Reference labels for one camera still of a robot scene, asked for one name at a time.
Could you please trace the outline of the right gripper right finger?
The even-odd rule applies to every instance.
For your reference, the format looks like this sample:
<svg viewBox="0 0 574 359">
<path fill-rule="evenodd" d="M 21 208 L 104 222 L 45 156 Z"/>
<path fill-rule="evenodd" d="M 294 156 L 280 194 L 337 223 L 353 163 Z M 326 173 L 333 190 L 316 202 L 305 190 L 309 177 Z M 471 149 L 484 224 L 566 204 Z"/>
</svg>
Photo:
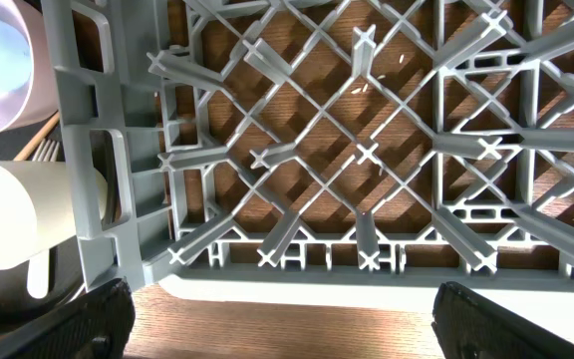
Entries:
<svg viewBox="0 0 574 359">
<path fill-rule="evenodd" d="M 573 358 L 574 344 L 455 282 L 440 285 L 432 330 L 446 358 Z"/>
</svg>

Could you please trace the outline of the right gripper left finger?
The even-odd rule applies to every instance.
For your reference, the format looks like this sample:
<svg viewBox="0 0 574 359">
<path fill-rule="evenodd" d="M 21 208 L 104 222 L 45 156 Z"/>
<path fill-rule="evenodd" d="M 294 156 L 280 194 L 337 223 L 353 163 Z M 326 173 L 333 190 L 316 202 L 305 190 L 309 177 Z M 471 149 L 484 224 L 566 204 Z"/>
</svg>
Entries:
<svg viewBox="0 0 574 359">
<path fill-rule="evenodd" d="M 132 292 L 113 279 L 0 339 L 0 358 L 120 359 L 136 319 Z"/>
</svg>

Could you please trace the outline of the white plastic fork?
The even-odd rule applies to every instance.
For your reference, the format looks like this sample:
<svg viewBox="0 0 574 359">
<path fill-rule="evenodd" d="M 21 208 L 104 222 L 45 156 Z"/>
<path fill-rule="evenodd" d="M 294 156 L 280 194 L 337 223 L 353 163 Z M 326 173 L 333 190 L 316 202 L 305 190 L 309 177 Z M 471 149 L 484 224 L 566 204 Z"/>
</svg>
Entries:
<svg viewBox="0 0 574 359">
<path fill-rule="evenodd" d="M 31 158 L 32 162 L 55 162 L 61 144 L 53 140 L 42 140 Z M 27 291 L 35 299 L 42 299 L 50 288 L 50 250 L 41 251 L 29 259 Z"/>
</svg>

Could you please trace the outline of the small white cup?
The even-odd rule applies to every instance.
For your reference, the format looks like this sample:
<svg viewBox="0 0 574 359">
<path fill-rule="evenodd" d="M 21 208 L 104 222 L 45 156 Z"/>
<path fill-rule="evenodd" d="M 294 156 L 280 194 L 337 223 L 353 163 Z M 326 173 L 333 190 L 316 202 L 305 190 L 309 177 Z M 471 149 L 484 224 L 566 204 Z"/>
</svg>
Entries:
<svg viewBox="0 0 574 359">
<path fill-rule="evenodd" d="M 0 270 L 11 269 L 75 234 L 64 163 L 0 161 Z"/>
</svg>

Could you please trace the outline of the wooden chopstick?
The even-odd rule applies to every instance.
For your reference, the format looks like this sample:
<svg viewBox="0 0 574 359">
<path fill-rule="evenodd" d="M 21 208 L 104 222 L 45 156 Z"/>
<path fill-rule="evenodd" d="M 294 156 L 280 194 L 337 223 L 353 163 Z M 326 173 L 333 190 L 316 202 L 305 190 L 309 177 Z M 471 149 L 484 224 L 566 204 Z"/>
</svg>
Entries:
<svg viewBox="0 0 574 359">
<path fill-rule="evenodd" d="M 32 139 L 24 146 L 24 148 L 15 156 L 14 161 L 27 160 L 34 151 L 39 147 L 48 135 L 54 130 L 60 121 L 60 113 L 56 112 L 44 126 L 32 137 Z"/>
</svg>

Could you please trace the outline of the white shallow bowl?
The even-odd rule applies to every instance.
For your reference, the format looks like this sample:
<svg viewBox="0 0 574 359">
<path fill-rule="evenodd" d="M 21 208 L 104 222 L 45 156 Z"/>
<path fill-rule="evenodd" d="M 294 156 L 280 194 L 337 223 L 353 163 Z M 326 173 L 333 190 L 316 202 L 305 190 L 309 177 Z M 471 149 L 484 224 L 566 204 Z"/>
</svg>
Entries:
<svg viewBox="0 0 574 359">
<path fill-rule="evenodd" d="M 58 110 L 41 12 L 0 0 L 0 133 L 41 122 Z"/>
</svg>

